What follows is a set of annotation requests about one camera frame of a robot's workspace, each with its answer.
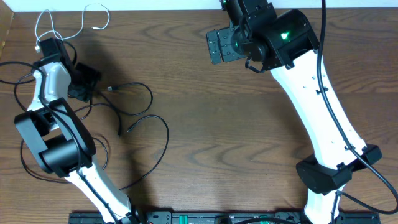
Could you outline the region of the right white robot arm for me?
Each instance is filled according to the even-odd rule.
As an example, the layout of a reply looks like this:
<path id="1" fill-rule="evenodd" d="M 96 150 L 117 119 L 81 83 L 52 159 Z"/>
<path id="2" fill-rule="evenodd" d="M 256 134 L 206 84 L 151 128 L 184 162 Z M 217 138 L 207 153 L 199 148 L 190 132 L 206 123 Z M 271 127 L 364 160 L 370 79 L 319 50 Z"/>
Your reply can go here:
<path id="1" fill-rule="evenodd" d="M 247 69 L 260 62 L 271 72 L 300 116 L 313 154 L 296 170 L 307 186 L 303 220 L 308 223 L 347 221 L 338 203 L 354 172 L 368 169 L 382 157 L 349 122 L 330 83 L 320 41 L 302 11 L 277 15 L 272 4 L 225 2 L 229 26 L 206 34 L 213 64 L 243 59 Z"/>

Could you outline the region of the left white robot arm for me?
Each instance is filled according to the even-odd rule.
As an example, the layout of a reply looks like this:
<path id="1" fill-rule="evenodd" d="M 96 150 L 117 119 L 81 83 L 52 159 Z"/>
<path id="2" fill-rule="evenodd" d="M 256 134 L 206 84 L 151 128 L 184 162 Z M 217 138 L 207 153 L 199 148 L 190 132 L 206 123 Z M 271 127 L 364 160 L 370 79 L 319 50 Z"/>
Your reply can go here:
<path id="1" fill-rule="evenodd" d="M 79 188 L 105 223 L 145 223 L 99 166 L 94 140 L 68 104 L 71 76 L 64 64 L 36 62 L 31 68 L 34 97 L 14 124 L 40 168 Z"/>

